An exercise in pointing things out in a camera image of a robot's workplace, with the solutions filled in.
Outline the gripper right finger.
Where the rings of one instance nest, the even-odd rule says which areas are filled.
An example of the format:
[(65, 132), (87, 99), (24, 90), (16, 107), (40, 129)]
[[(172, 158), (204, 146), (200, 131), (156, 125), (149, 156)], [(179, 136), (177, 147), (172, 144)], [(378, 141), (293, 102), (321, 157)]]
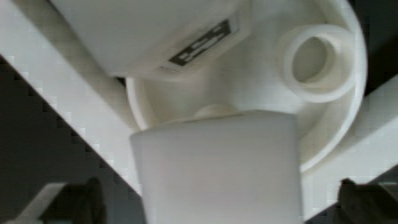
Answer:
[(398, 224), (398, 182), (341, 180), (334, 224)]

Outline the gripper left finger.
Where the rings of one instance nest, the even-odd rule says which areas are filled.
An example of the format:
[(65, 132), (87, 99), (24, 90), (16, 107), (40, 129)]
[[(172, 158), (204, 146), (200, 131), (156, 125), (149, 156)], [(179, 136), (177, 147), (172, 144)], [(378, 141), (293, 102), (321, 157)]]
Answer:
[(46, 184), (12, 224), (106, 224), (99, 180)]

